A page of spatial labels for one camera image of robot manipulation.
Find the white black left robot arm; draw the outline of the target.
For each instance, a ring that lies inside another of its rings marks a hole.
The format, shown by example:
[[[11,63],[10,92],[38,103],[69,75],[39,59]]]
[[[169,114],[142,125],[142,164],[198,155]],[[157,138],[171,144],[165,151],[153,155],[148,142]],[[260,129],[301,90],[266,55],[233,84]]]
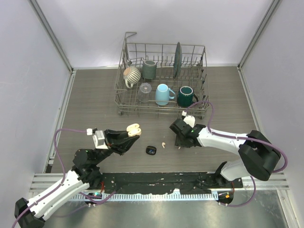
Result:
[[[13,227],[42,228],[75,195],[87,189],[97,189],[103,179],[98,164],[112,153],[125,154],[140,138],[142,131],[135,123],[125,131],[88,128],[84,133],[93,138],[94,149],[77,150],[73,167],[69,171],[63,171],[60,180],[35,197],[19,199],[15,204]]]

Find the black earbud charging case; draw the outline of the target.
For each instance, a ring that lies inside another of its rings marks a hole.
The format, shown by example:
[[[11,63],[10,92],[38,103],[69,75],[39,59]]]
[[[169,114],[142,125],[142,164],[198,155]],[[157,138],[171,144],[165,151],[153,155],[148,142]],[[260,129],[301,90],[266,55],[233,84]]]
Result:
[[[148,155],[155,155],[156,152],[157,152],[157,148],[154,147],[154,146],[147,146],[145,152],[146,152]]]

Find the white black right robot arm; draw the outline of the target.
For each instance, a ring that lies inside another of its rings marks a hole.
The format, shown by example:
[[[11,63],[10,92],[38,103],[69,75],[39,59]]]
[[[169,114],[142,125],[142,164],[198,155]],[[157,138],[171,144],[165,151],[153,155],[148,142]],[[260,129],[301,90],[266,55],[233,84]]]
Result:
[[[224,188],[232,181],[247,176],[267,181],[282,156],[282,152],[256,130],[249,134],[218,131],[196,124],[193,116],[176,119],[170,129],[176,134],[175,145],[178,147],[212,147],[239,157],[232,162],[222,162],[206,182],[207,186]]]

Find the pink white earbud case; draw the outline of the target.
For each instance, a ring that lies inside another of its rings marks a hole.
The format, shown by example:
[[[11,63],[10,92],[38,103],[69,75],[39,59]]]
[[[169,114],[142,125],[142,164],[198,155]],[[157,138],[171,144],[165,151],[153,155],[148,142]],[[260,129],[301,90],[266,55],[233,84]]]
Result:
[[[134,123],[134,124],[127,126],[126,131],[127,131],[129,137],[133,137],[133,136],[142,134],[142,130],[138,123]]]

